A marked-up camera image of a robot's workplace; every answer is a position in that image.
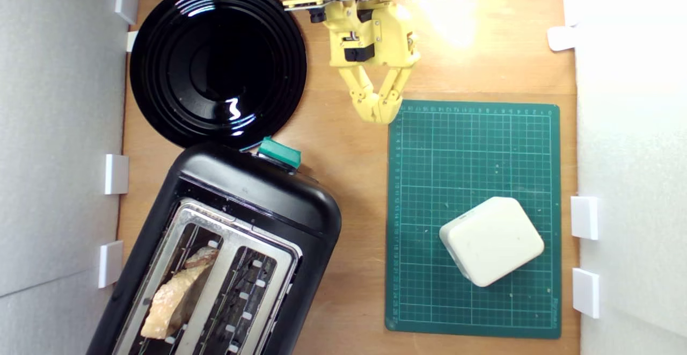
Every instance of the black toaster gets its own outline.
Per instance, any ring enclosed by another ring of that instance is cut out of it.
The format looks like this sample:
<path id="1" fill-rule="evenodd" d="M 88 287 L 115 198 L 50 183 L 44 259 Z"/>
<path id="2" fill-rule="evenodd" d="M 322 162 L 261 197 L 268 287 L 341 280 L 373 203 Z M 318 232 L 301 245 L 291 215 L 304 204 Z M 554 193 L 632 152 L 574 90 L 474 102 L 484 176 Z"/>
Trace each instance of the black toaster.
<path id="1" fill-rule="evenodd" d="M 87 354 L 291 353 L 341 215 L 316 182 L 287 166 L 269 153 L 214 143 L 182 152 Z M 185 263 L 203 249 L 216 254 L 196 283 L 181 300 L 158 303 L 156 292 L 190 270 Z M 142 336 L 156 303 L 173 304 L 173 321 L 162 322 L 167 330 L 157 338 Z"/>

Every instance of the green cutting mat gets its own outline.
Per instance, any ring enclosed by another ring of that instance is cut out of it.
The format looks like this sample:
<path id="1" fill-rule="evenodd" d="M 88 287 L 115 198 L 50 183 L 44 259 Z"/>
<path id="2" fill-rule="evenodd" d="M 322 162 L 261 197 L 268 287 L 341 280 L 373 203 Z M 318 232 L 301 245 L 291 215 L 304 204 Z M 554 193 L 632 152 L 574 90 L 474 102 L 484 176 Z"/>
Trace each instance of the green cutting mat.
<path id="1" fill-rule="evenodd" d="M 555 105 L 403 102 L 389 139 L 389 330 L 560 337 L 559 131 Z M 545 249 L 480 288 L 439 228 L 493 196 L 520 201 Z"/>

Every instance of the black plate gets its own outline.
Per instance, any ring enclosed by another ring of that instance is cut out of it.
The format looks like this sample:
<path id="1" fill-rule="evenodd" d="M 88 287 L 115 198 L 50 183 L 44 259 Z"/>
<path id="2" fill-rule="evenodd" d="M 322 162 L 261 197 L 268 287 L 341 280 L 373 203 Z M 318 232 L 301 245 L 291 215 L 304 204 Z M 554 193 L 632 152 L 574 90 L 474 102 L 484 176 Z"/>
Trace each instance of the black plate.
<path id="1" fill-rule="evenodd" d="M 306 68 L 279 0 L 164 0 L 138 32 L 130 79 L 145 119 L 171 142 L 246 149 L 289 120 Z"/>

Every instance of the wooden surface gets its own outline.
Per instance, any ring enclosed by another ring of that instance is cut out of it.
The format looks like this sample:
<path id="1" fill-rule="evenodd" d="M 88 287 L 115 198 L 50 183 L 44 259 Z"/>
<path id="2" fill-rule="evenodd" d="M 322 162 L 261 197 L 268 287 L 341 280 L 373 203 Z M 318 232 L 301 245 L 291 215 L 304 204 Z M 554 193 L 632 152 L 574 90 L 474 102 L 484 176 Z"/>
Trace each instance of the wooden surface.
<path id="1" fill-rule="evenodd" d="M 161 0 L 140 0 L 139 22 Z M 297 355 L 579 353 L 571 267 L 578 248 L 569 233 L 576 192 L 576 89 L 572 53 L 552 53 L 546 30 L 562 23 L 562 0 L 402 0 L 413 13 L 422 59 L 405 98 L 555 103 L 561 112 L 562 338 L 523 340 L 390 332 L 383 324 L 387 127 L 361 122 L 344 82 L 328 66 L 328 34 L 298 12 L 309 57 L 306 91 L 275 137 L 303 152 L 311 174 L 333 193 L 343 214 L 341 237 L 298 341 Z M 372 72 L 379 86 L 382 73 Z M 180 149 L 142 118 L 127 91 L 125 145 L 129 194 L 119 238 L 128 256 L 165 173 Z"/>

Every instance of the yellow robotic arm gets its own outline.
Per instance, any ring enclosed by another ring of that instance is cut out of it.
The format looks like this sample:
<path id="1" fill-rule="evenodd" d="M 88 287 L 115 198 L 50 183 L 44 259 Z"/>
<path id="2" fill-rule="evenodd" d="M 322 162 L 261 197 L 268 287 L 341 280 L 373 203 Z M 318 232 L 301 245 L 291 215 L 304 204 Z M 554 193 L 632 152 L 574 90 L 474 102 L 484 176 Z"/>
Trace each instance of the yellow robotic arm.
<path id="1" fill-rule="evenodd" d="M 420 53 L 410 13 L 392 0 L 285 0 L 286 10 L 309 10 L 311 22 L 329 29 L 330 65 L 349 88 L 353 105 L 367 122 L 389 124 Z M 365 64 L 390 67 L 378 93 Z"/>

